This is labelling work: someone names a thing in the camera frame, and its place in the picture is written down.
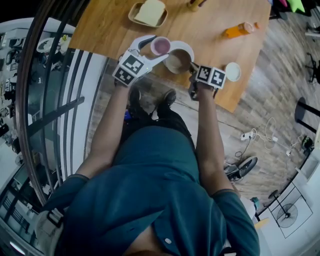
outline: black shoe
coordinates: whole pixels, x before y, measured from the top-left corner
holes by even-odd
[[[141,99],[141,92],[139,91],[138,87],[132,86],[130,88],[130,93],[129,93],[130,106],[134,106],[136,104],[139,105],[140,99]]]
[[[169,107],[176,101],[177,93],[175,89],[168,90],[162,98],[160,104],[167,104]]]

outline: green object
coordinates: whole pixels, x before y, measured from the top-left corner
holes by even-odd
[[[301,0],[287,0],[290,4],[291,10],[295,13],[298,9],[301,12],[305,13],[304,5],[302,4]]]
[[[66,255],[123,255],[149,226],[167,254],[219,256],[228,238],[238,255],[260,255],[258,234],[235,191],[210,197],[199,184],[188,138],[173,129],[136,131],[111,168],[90,180],[70,176],[44,210],[68,205],[58,245]]]

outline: person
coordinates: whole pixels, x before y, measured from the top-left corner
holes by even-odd
[[[124,124],[128,98],[132,119]],[[64,212],[63,231],[49,245],[55,255],[218,256],[227,240],[238,256],[260,255],[224,173],[212,90],[198,83],[196,147],[170,108],[175,90],[157,105],[158,120],[139,100],[137,87],[115,87],[88,157],[43,207]]]

